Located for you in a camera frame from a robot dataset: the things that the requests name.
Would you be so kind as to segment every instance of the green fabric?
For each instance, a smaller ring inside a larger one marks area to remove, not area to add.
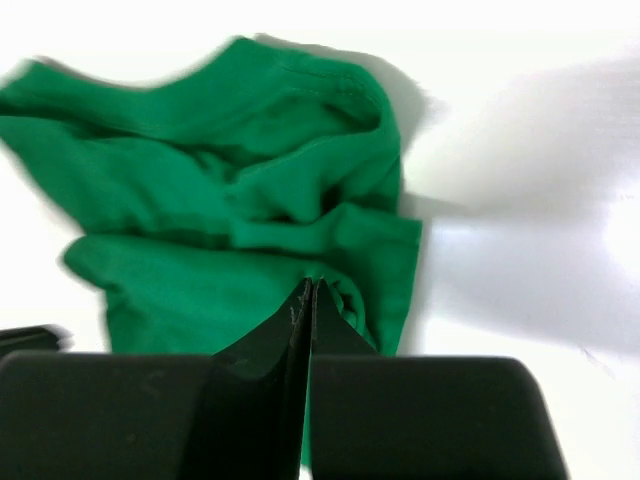
[[[105,290],[114,352],[215,353],[308,276],[395,353],[421,224],[396,216],[400,136],[363,68],[245,38],[146,90],[33,61],[0,138],[86,232],[64,260]]]

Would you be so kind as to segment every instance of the green cloth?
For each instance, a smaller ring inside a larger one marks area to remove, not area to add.
[[[32,61],[0,138],[86,233],[64,260],[105,290],[114,352],[215,353],[312,277],[395,353],[421,224],[396,215],[400,136],[362,67],[238,38],[134,90]]]

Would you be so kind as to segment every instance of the crumpled green cloth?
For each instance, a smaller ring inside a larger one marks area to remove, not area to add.
[[[400,135],[362,67],[237,38],[134,90],[31,61],[0,138],[86,233],[64,261],[104,289],[114,352],[215,353],[312,277],[395,353],[421,224],[396,215]]]

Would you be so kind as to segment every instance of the white surface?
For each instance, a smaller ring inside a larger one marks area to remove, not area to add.
[[[334,3],[0,0],[0,74],[46,55],[148,84],[258,29],[383,57],[411,79],[365,61],[415,133],[404,209],[433,217],[404,351],[520,358],[572,478],[640,478],[637,8]],[[105,348],[98,293],[57,264],[78,232],[0,155],[0,328],[59,323],[76,350]]]

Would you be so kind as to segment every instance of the cloth fold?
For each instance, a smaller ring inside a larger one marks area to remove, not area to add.
[[[400,135],[362,67],[247,38],[148,89],[31,61],[0,138],[85,231],[64,261],[105,290],[114,352],[215,353],[311,277],[395,353],[421,224],[396,215]]]

